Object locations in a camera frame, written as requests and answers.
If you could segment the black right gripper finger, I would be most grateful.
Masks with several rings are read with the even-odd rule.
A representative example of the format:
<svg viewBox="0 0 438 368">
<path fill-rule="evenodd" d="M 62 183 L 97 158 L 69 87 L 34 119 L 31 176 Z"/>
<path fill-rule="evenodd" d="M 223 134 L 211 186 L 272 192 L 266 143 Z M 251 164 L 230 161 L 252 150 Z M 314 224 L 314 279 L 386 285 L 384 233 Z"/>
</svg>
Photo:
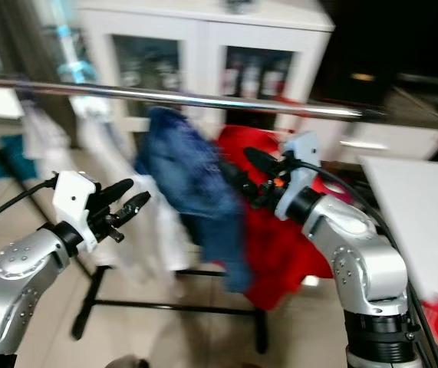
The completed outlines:
<svg viewBox="0 0 438 368">
<path fill-rule="evenodd" d="M 240 192 L 247 200 L 254 201 L 258 198 L 258 186 L 249 178 L 244 169 L 240 169 L 234 164 L 223 164 L 222 175 L 233 189 Z"/>
<path fill-rule="evenodd" d="M 282 161 L 256 147 L 243 148 L 243 153 L 251 165 L 270 179 L 280 176 L 285 169 Z"/>
</svg>

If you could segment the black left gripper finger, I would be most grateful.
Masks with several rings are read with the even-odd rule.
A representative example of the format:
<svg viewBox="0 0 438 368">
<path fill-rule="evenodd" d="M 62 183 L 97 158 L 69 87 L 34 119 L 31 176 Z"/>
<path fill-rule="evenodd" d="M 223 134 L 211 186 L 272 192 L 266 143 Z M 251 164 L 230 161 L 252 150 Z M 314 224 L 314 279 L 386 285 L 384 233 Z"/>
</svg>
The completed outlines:
<svg viewBox="0 0 438 368">
<path fill-rule="evenodd" d="M 94 208 L 102 209 L 109 207 L 111 203 L 116 202 L 128 189 L 133 186 L 133 179 L 123 179 L 110 185 L 103 187 L 99 192 L 94 193 Z"/>
<path fill-rule="evenodd" d="M 121 225 L 127 224 L 151 199 L 151 194 L 148 192 L 141 192 L 136 194 L 111 215 L 111 225 L 119 228 Z"/>
</svg>

